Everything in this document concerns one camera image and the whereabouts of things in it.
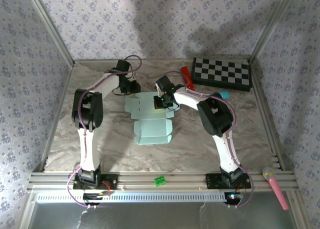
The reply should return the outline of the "light teal paper box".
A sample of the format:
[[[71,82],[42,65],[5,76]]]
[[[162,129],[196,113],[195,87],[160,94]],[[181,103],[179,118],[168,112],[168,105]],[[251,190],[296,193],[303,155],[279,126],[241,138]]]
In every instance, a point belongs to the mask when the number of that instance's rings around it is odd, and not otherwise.
[[[177,105],[169,108],[155,109],[154,96],[156,92],[140,92],[125,97],[125,111],[134,120],[134,141],[138,145],[167,144],[171,141],[175,111]]]

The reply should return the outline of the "red toy microphone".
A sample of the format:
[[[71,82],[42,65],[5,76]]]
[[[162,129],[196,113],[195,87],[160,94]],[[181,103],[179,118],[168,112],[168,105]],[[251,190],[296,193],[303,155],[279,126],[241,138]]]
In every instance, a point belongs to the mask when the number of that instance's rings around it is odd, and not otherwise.
[[[194,84],[192,82],[192,78],[191,78],[191,75],[189,73],[189,69],[187,67],[187,63],[185,61],[181,61],[179,63],[179,69],[180,69],[180,71],[182,73],[183,80],[184,80],[184,83],[187,86],[187,88],[189,90],[194,91],[195,87],[194,87]]]

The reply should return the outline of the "black white chessboard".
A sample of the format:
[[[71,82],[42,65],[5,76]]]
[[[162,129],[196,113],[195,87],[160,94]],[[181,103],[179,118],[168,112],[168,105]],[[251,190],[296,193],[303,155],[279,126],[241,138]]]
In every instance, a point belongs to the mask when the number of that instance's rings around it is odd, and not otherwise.
[[[252,70],[246,63],[195,57],[191,67],[191,80],[196,85],[241,92],[252,88]]]

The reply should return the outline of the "green terminal block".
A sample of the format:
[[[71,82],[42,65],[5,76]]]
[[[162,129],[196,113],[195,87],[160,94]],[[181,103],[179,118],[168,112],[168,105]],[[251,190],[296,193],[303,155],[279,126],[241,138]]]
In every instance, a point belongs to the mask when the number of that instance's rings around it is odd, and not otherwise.
[[[154,184],[155,184],[156,187],[160,187],[162,185],[165,185],[166,182],[167,182],[164,175],[154,178],[153,181],[154,181]]]

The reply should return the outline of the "black circuit board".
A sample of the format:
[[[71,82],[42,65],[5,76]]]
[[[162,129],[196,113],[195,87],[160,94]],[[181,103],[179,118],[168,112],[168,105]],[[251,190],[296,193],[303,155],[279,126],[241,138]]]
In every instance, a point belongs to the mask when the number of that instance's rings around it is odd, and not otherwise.
[[[83,202],[87,206],[98,206],[102,203],[103,199],[109,199],[110,194],[108,192],[100,192],[100,193],[84,193],[83,194]]]
[[[237,206],[240,204],[244,195],[240,192],[225,192],[224,193],[226,201],[224,202],[226,205]]]

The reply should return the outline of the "grey metal sheet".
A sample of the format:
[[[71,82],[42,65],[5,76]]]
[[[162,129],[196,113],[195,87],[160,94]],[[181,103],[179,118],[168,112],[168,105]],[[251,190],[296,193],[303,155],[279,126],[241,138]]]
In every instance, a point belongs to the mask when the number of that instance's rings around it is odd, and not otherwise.
[[[85,209],[39,203],[18,229],[297,229],[278,202],[257,199],[234,209],[222,202],[111,203]]]

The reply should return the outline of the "pink toy microphone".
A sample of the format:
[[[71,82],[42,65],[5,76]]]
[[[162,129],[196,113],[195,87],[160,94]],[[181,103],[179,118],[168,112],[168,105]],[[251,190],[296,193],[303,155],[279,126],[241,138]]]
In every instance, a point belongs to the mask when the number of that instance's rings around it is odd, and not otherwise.
[[[265,167],[262,170],[263,177],[268,181],[269,185],[271,186],[278,202],[280,203],[282,209],[287,211],[289,209],[289,205],[284,197],[284,194],[278,184],[276,178],[276,172],[271,167]]]

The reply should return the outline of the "thin aluminium edge rail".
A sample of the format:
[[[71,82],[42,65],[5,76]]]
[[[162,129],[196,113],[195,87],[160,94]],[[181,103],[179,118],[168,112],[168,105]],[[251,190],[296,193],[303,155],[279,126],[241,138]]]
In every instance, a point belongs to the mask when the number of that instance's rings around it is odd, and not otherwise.
[[[251,55],[244,54],[213,54],[213,55],[195,55],[190,58],[142,58],[142,62],[192,62],[193,58],[205,58],[205,59],[216,59],[216,60],[244,60],[247,61]],[[116,63],[118,59],[77,59],[75,62],[77,63]]]

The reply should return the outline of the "aluminium frame side rail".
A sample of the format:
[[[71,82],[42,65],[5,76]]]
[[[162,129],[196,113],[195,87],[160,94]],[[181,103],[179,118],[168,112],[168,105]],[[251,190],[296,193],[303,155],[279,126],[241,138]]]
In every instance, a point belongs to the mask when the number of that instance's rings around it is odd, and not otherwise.
[[[69,85],[69,82],[70,82],[70,79],[71,79],[71,75],[72,75],[74,66],[75,66],[75,64],[70,66],[68,74],[67,74],[67,77],[66,77],[66,80],[65,80],[65,83],[64,83],[64,86],[63,86],[62,93],[61,93],[60,97],[58,98],[59,99],[58,106],[57,106],[56,110],[54,111],[54,120],[53,120],[53,123],[52,123],[52,127],[51,127],[50,133],[48,135],[48,140],[47,140],[47,143],[45,145],[41,161],[37,165],[37,167],[34,169],[35,173],[43,172],[44,169],[45,169],[45,165],[46,165],[47,158],[48,158],[48,155],[49,155],[49,152],[51,150],[51,146],[52,146],[52,143],[53,143],[53,140],[54,140],[54,137],[55,137],[56,129],[57,129],[57,126],[58,126],[58,123],[59,123],[59,119],[60,119],[60,114],[61,114],[61,111],[62,111],[62,108],[63,108],[63,103],[64,103],[64,100],[65,100],[66,92],[67,92],[67,89],[68,89],[68,85]]]
[[[272,166],[278,171],[284,171],[285,163],[281,154],[281,143],[277,138],[276,126],[271,117],[271,111],[266,100],[265,93],[261,84],[261,77],[259,76],[259,64],[249,61],[251,67],[252,89],[255,94],[257,107],[262,119],[268,145],[272,154]]]

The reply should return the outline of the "aluminium frame cross rail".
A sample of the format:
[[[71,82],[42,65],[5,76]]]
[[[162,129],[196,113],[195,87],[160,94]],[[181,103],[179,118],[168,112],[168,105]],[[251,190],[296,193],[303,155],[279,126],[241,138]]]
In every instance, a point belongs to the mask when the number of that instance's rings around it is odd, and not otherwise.
[[[117,172],[120,192],[202,192],[207,190],[206,172]],[[166,184],[156,187],[154,178],[165,176]],[[68,172],[34,172],[27,190],[67,189]]]

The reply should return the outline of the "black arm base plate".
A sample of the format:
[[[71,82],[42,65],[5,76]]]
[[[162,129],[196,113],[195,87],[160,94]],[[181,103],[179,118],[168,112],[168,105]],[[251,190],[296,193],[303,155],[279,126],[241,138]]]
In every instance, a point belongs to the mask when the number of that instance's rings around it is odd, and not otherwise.
[[[228,177],[221,173],[207,173],[205,175],[206,187],[208,190],[237,189],[242,186],[243,189],[251,189],[251,181],[247,174],[242,174],[232,183],[227,182]]]
[[[82,173],[77,174],[73,181],[74,190],[116,190],[118,174]]]

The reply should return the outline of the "aluminium frame post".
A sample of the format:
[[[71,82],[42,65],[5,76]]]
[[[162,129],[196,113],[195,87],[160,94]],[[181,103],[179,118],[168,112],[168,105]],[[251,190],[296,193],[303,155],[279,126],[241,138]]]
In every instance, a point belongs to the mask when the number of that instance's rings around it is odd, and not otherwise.
[[[270,39],[272,33],[276,29],[277,24],[281,20],[283,14],[287,10],[290,2],[292,0],[277,0],[275,6],[270,14],[270,17],[267,20],[267,23],[262,30],[260,37],[258,38],[256,45],[248,58],[249,63],[254,64],[258,60],[258,57],[265,48],[268,40]]]
[[[46,27],[48,33],[50,34],[52,40],[56,44],[62,57],[70,67],[73,67],[75,64],[75,61],[71,56],[65,42],[63,41],[58,31],[58,28],[55,26],[54,21],[51,18],[48,10],[46,9],[45,4],[42,2],[42,0],[30,0],[30,1],[35,11],[38,13],[40,19],[42,20],[44,26]]]

